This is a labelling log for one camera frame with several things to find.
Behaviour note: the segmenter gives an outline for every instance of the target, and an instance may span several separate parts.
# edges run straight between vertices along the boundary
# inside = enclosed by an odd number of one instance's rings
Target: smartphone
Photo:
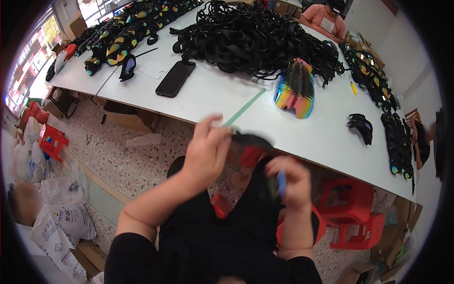
[[[168,98],[176,97],[195,68],[195,63],[185,65],[182,61],[178,61],[156,88],[156,94]]]

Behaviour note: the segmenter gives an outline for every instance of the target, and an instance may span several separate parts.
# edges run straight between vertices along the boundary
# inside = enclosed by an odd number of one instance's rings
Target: red plastic stool
[[[317,210],[328,225],[339,227],[363,224],[369,219],[374,201],[371,185],[343,178],[322,182],[321,186],[324,190]],[[338,205],[327,205],[329,197],[338,199]]]
[[[225,201],[225,199],[220,194],[214,195],[211,200],[211,204],[214,207],[214,212],[216,217],[225,219],[233,207]]]
[[[276,247],[279,248],[282,243],[282,230],[284,229],[284,219],[285,214],[282,215],[279,220],[277,221],[277,231],[276,231],[276,238],[277,244]],[[326,223],[323,218],[318,213],[317,209],[314,205],[312,205],[312,229],[314,230],[314,244],[316,244],[326,233]]]
[[[360,224],[358,235],[352,236],[348,243],[345,239],[350,226],[341,226],[339,241],[331,243],[330,249],[370,249],[380,242],[384,223],[385,216],[382,213],[371,213],[369,220],[364,224]]]
[[[39,133],[38,145],[49,156],[61,163],[61,158],[58,156],[61,146],[68,145],[69,140],[64,137],[64,132],[61,132],[47,124],[43,125]]]

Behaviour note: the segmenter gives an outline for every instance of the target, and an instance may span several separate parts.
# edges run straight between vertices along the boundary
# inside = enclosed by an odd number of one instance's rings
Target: blue pen
[[[277,185],[279,186],[278,192],[281,199],[284,198],[286,193],[287,178],[283,168],[277,173]]]

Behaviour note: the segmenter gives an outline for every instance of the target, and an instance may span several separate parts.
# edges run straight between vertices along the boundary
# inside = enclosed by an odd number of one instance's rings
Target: green ruler
[[[264,92],[266,91],[265,88],[262,88],[257,95],[255,95],[250,101],[248,101],[242,108],[240,108],[237,113],[235,113],[225,124],[224,126],[230,126],[235,120],[237,120],[240,115],[243,114]]]

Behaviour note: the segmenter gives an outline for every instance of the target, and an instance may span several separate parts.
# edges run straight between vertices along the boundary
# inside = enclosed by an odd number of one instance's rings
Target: pink t-shirt
[[[335,36],[344,39],[345,24],[341,16],[331,17],[325,10],[325,5],[313,4],[302,17],[305,17],[316,31],[333,39]]]

